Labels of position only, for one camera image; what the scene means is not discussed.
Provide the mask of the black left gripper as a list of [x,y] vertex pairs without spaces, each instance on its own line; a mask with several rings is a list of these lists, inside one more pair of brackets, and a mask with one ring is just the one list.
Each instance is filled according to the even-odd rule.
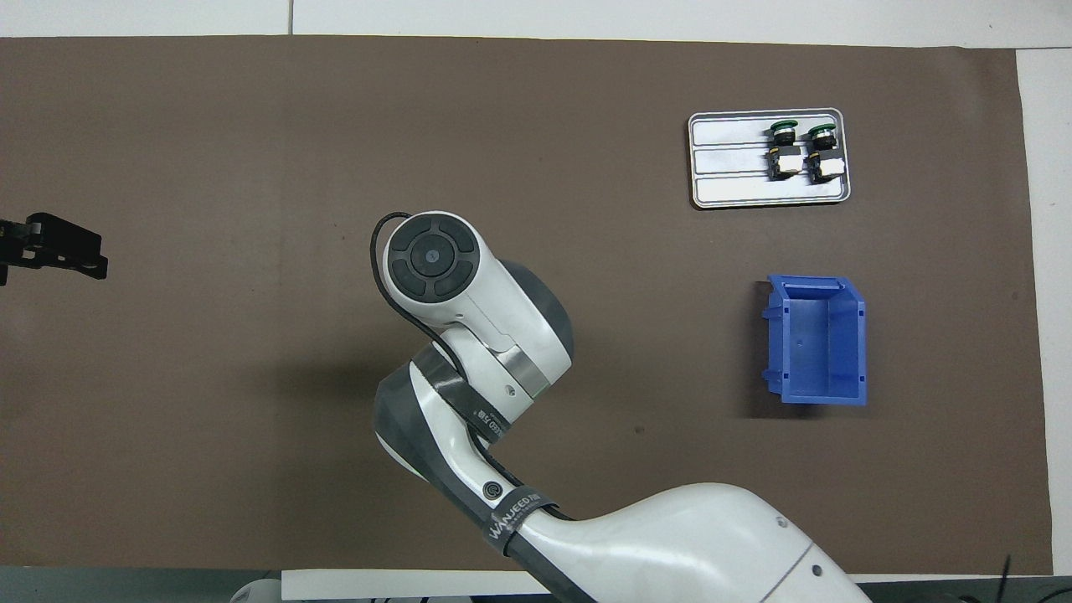
[[[29,260],[24,252],[32,252]],[[10,267],[53,267],[107,278],[110,261],[102,254],[102,236],[53,214],[31,214],[27,223],[1,220],[0,286],[8,285]]]

